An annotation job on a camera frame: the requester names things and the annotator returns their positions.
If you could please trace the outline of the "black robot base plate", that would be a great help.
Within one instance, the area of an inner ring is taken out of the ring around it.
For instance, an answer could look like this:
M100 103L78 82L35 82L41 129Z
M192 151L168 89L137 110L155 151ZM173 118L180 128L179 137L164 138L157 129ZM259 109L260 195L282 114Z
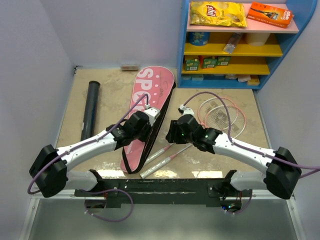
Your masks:
M119 208L131 201L134 204L151 205L205 205L217 207L241 201L251 195L249 190L235 190L223 178L165 178L165 179L105 179L89 194L76 190L76 197L97 198L107 208Z

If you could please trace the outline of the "black shuttlecock tube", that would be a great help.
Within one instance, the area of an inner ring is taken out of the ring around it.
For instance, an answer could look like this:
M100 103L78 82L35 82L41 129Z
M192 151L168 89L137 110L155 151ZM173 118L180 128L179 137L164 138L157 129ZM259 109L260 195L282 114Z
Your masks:
M94 135L100 85L99 82L94 80L90 81L88 84L80 137L81 141Z

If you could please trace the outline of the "pink racket bag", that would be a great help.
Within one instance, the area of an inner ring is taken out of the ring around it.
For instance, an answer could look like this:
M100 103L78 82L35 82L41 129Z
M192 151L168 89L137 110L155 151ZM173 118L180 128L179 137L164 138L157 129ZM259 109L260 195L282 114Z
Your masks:
M135 174L144 166L164 121L175 87L175 76L166 67L148 66L138 71L129 106L133 110L129 114L145 109L146 99L141 101L138 99L147 94L149 105L159 109L160 115L143 141L136 139L122 149L120 169L123 172Z

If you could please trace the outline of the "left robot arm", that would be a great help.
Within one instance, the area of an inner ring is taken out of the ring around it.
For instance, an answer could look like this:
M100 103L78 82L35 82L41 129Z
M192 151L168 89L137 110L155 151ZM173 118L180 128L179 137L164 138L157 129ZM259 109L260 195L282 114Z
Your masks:
M44 146L29 169L31 184L45 198L50 198L63 189L81 189L92 196L99 196L104 184L92 170L76 173L72 169L98 155L113 152L144 138L154 125L160 112L151 107L136 111L129 119L110 125L99 134L72 145L55 149L51 144Z

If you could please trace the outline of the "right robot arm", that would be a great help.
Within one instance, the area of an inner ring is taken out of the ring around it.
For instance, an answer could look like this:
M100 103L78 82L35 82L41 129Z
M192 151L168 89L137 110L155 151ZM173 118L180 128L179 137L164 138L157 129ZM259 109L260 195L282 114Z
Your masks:
M172 120L165 139L175 144L190 143L202 152L227 156L255 168L257 171L251 173L236 171L223 183L223 192L230 197L242 190L268 190L288 200L302 174L288 149L273 150L236 141L218 129L202 127L190 114Z

